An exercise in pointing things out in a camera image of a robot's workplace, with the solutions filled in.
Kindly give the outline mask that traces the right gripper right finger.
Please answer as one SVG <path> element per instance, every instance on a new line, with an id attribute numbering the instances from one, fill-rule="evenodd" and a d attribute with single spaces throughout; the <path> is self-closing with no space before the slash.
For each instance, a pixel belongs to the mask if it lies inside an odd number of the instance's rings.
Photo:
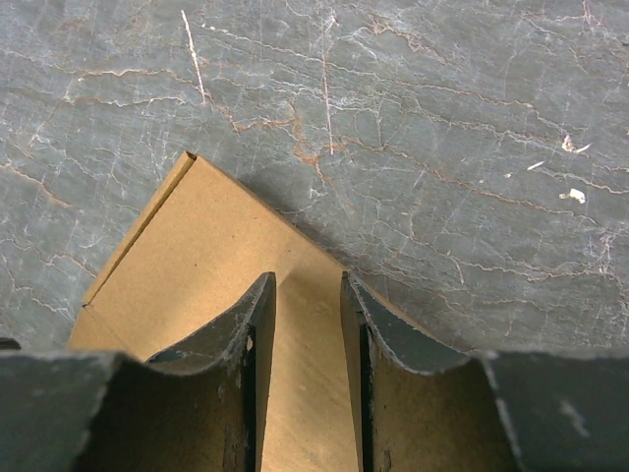
<path id="1" fill-rule="evenodd" d="M 363 471 L 624 471 L 628 353 L 459 352 L 350 273 L 340 314 Z"/>

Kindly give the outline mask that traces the brown cardboard box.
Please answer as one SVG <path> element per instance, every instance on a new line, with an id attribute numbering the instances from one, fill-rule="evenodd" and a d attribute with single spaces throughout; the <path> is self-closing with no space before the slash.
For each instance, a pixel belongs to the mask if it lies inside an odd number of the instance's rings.
<path id="1" fill-rule="evenodd" d="M 69 346 L 146 359 L 274 273 L 261 467 L 358 467 L 340 316 L 343 266 L 242 184 L 184 153 L 83 299 Z"/>

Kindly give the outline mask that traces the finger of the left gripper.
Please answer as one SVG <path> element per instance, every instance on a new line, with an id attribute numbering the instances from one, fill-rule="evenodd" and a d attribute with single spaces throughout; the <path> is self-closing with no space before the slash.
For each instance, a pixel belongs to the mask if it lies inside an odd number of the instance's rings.
<path id="1" fill-rule="evenodd" d="M 1 350 L 20 350 L 20 343 L 13 338 L 1 337 L 0 338 L 0 349 Z"/>

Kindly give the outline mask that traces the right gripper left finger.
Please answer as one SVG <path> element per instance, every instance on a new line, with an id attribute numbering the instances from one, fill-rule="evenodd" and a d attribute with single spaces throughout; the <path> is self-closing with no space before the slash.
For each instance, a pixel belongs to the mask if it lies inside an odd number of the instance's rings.
<path id="1" fill-rule="evenodd" d="M 261 274 L 226 312 L 146 361 L 1 350 L 5 471 L 258 471 L 276 315 Z"/>

